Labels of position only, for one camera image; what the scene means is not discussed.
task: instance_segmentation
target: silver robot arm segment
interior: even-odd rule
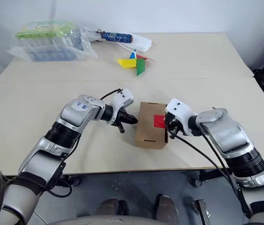
[[[174,98],[166,112],[165,122],[175,135],[181,131],[184,135],[203,133],[210,137],[241,188],[245,214],[250,217],[264,212],[264,161],[242,126],[230,118],[227,110],[219,108],[196,114]]]
[[[125,131],[121,122],[137,123],[137,119],[125,110],[132,103],[133,95],[128,89],[119,91],[111,105],[88,95],[69,102],[6,187],[0,225],[28,223],[39,197],[56,185],[66,166],[65,160],[75,150],[75,144],[91,120],[104,120],[118,127],[121,133]]]

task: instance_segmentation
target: blue handle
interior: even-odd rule
[[[101,33],[102,38],[106,39],[106,41],[116,41],[123,43],[131,43],[133,41],[133,37],[131,34],[119,34],[119,33]]]

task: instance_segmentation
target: clear plastic packaging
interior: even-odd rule
[[[12,37],[8,52],[31,61],[72,61],[97,55],[89,38],[96,33],[72,22],[30,22]]]

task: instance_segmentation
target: white wall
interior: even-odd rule
[[[250,68],[264,64],[264,0],[0,0],[0,72],[11,35],[53,15],[108,31],[225,31]]]

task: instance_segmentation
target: red tag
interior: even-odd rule
[[[154,127],[165,128],[164,115],[154,115]]]

